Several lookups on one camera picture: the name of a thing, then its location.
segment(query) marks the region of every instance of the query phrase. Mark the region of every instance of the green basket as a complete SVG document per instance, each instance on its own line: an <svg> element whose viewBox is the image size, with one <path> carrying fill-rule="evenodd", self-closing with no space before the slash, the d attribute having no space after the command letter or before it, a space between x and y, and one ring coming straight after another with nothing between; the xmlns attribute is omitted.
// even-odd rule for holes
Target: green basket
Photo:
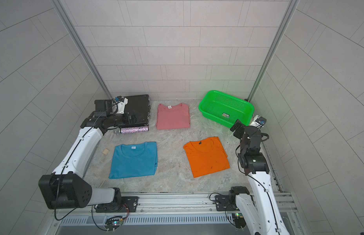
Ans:
<svg viewBox="0 0 364 235"><path fill-rule="evenodd" d="M208 91L199 104L199 110L204 117L231 128L237 119L247 126L254 106L220 91Z"/></svg>

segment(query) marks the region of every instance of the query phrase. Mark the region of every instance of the metal base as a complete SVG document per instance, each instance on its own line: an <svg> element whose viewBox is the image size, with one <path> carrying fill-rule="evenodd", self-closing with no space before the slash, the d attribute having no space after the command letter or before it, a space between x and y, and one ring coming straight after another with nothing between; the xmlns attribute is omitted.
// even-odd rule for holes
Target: metal base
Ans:
<svg viewBox="0 0 364 235"><path fill-rule="evenodd" d="M215 195L216 210L217 211L239 211L235 205L230 206L229 195Z"/></svg>

